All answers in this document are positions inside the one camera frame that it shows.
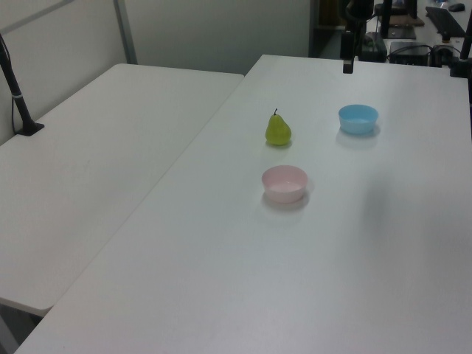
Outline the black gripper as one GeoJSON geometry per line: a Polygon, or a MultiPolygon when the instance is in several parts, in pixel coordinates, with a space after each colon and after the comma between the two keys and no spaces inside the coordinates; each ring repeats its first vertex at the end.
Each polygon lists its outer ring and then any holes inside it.
{"type": "Polygon", "coordinates": [[[341,35],[343,73],[353,73],[354,58],[361,52],[361,31],[374,12],[373,0],[350,0],[345,7],[346,32],[341,35]]]}

